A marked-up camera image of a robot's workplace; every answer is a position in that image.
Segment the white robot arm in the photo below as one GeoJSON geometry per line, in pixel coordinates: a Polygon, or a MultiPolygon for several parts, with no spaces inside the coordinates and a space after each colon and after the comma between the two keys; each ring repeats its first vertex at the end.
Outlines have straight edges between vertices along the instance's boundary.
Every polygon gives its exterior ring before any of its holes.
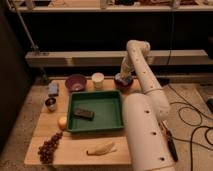
{"type": "Polygon", "coordinates": [[[150,44],[130,40],[126,49],[121,75],[125,78],[134,69],[142,90],[127,95],[122,108],[133,171],[175,171],[166,138],[159,126],[168,116],[170,104],[145,60],[150,44]]]}

